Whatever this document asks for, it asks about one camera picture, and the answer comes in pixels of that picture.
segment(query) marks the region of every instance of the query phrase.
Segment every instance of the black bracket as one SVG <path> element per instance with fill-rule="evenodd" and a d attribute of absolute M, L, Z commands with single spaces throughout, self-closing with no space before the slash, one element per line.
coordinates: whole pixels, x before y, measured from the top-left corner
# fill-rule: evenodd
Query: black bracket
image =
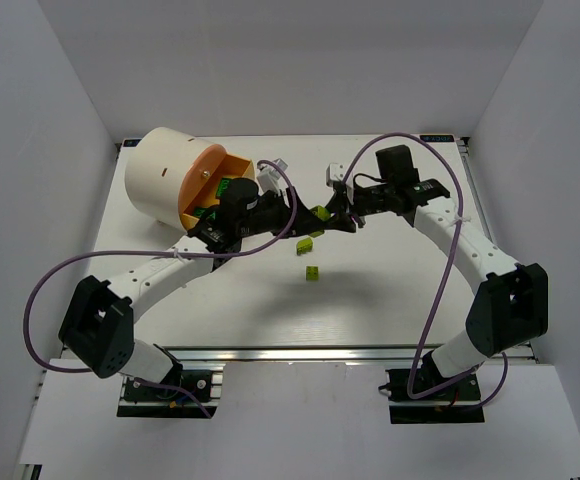
<path fill-rule="evenodd" d="M 59 330 L 59 340 L 99 378 L 119 372 L 134 350 L 130 299 L 119 298 L 108 285 L 92 275 L 81 280 Z"/>
<path fill-rule="evenodd" d="M 131 379 L 125 382 L 126 389 L 123 399 L 135 404 L 141 402 L 170 402 L 183 395 L 175 390 L 158 389 L 137 384 L 135 387 Z M 182 370 L 179 387 L 192 393 L 201 403 L 210 401 L 212 387 L 212 371 L 210 370 Z M 192 403 L 186 398 L 183 403 Z"/>
<path fill-rule="evenodd" d="M 408 396 L 407 384 L 410 369 L 387 370 L 388 383 L 379 387 L 385 391 L 392 402 L 401 405 L 390 405 L 390 423 L 392 424 L 422 424 L 422 423 L 482 423 L 484 422 L 481 408 L 466 410 L 465 402 L 477 403 L 481 400 L 481 391 L 476 375 L 469 375 L 434 395 L 413 400 Z M 414 391 L 420 392 L 430 385 L 417 375 Z M 435 400 L 447 402 L 446 405 L 419 405 L 422 402 Z"/>
<path fill-rule="evenodd" d="M 548 330 L 548 275 L 538 264 L 491 274 L 477 290 L 466 319 L 475 348 L 491 357 Z"/>

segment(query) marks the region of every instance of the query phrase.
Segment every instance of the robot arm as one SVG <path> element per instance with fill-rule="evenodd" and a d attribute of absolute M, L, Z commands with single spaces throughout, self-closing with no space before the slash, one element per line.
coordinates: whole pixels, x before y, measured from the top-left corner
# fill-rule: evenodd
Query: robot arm
<path fill-rule="evenodd" d="M 410 150 L 404 145 L 377 152 L 377 161 L 381 178 L 371 187 L 358 187 L 354 180 L 344 184 L 341 173 L 345 170 L 331 165 L 327 183 L 334 194 L 326 206 L 330 217 L 316 217 L 297 196 L 296 216 L 285 236 L 321 230 L 354 233 L 363 228 L 365 217 L 393 212 L 447 255 L 457 211 L 448 190 L 433 179 L 420 181 Z M 268 183 L 261 195 L 254 181 L 232 180 L 219 205 L 208 208 L 187 236 L 171 248 L 173 258 L 153 259 L 103 282 L 92 276 L 82 280 L 59 338 L 101 378 L 122 373 L 177 384 L 181 366 L 160 348 L 135 340 L 133 324 L 176 288 L 227 261 L 175 258 L 174 248 L 182 253 L 186 249 L 237 252 L 243 238 L 278 234 L 287 225 L 292 195 L 286 195 L 287 205 L 277 178 L 270 173 L 262 171 Z M 540 266 L 520 265 L 469 223 L 462 226 L 455 258 L 456 267 L 475 292 L 475 300 L 465 330 L 423 357 L 417 390 L 439 385 L 547 330 L 547 276 Z"/>
<path fill-rule="evenodd" d="M 169 250 L 199 252 L 205 244 L 182 237 Z M 160 348 L 134 339 L 134 323 L 156 303 L 188 282 L 212 272 L 212 258 L 153 258 L 100 282 L 77 285 L 59 338 L 100 378 L 115 373 L 160 382 L 173 361 Z"/>

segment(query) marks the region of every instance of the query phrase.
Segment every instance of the white connector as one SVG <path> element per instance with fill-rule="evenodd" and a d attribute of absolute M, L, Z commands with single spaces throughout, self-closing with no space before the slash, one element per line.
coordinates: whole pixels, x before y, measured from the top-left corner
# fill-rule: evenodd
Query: white connector
<path fill-rule="evenodd" d="M 346 167 L 341 163 L 331 163 L 328 165 L 326 170 L 326 185 L 332 187 L 336 182 L 343 182 L 343 178 L 346 176 Z M 354 185 L 352 175 L 348 178 L 346 182 L 346 195 L 350 204 L 354 204 Z"/>
<path fill-rule="evenodd" d="M 443 378 L 459 375 L 487 359 L 488 357 L 474 346 L 465 328 L 432 352 L 432 360 Z"/>
<path fill-rule="evenodd" d="M 272 163 L 277 165 L 284 172 L 288 168 L 288 164 L 280 158 L 273 160 Z M 271 191 L 277 195 L 281 195 L 282 190 L 279 187 L 280 178 L 281 174 L 270 165 L 263 165 L 260 167 L 259 173 L 257 174 L 257 182 L 259 183 L 259 186 L 264 193 Z"/>

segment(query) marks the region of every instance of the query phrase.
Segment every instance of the black mounting plate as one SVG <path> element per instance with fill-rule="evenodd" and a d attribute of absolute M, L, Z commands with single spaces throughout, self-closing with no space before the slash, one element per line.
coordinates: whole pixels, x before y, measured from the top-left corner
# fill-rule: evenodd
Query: black mounting plate
<path fill-rule="evenodd" d="M 198 388 L 197 382 L 203 380 L 204 388 Z M 202 403 L 210 401 L 210 389 L 212 388 L 211 370 L 182 370 L 181 388 L 188 390 Z M 181 394 L 174 390 L 158 390 L 156 388 L 139 385 L 134 387 L 132 380 L 126 380 L 126 388 L 123 399 L 128 402 L 139 404 L 142 402 L 171 402 L 181 397 Z"/>
<path fill-rule="evenodd" d="M 391 424 L 431 424 L 431 423 L 483 423 L 483 409 L 466 410 L 464 402 L 478 403 L 481 400 L 479 382 L 475 374 L 469 375 L 455 385 L 442 390 L 436 395 L 413 400 L 408 396 L 406 385 L 410 369 L 387 370 L 389 383 L 380 390 L 390 392 L 392 402 L 403 402 L 403 405 L 390 405 Z M 447 402 L 443 405 L 418 405 L 420 402 Z"/>

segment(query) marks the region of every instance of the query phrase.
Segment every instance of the small green block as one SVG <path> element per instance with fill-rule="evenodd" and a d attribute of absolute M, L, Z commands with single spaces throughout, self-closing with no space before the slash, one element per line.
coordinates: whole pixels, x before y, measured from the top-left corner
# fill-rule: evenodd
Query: small green block
<path fill-rule="evenodd" d="M 215 194 L 216 198 L 221 198 L 221 195 L 223 195 L 223 192 L 226 191 L 226 188 L 228 188 L 228 185 L 230 185 L 231 181 L 232 181 L 232 179 L 228 178 L 228 177 L 223 177 L 219 181 L 219 186 L 217 187 L 217 193 Z"/>
<path fill-rule="evenodd" d="M 311 252 L 312 246 L 313 243 L 311 238 L 304 238 L 303 240 L 299 240 L 297 242 L 297 255 Z"/>
<path fill-rule="evenodd" d="M 317 205 L 316 207 L 312 207 L 310 209 L 310 211 L 312 212 L 312 214 L 315 217 L 317 217 L 322 222 L 325 222 L 330 218 L 330 212 L 326 208 L 322 207 L 321 205 Z M 317 237 L 320 237 L 321 235 L 323 235 L 324 233 L 326 233 L 324 230 L 317 230 L 316 232 L 312 232 L 310 234 L 310 236 L 312 238 L 317 238 Z"/>
<path fill-rule="evenodd" d="M 319 267 L 306 267 L 306 280 L 311 282 L 319 280 Z"/>
<path fill-rule="evenodd" d="M 312 207 L 310 209 L 310 211 L 312 212 L 312 214 L 315 217 L 317 217 L 319 220 L 322 220 L 324 222 L 330 218 L 330 212 L 325 207 L 322 207 L 321 205 L 317 205 L 316 207 Z"/>
<path fill-rule="evenodd" d="M 206 209 L 203 207 L 194 207 L 194 211 L 192 212 L 192 216 L 193 217 L 197 217 L 197 218 L 201 218 L 201 215 L 203 215 L 203 212 L 205 212 Z"/>

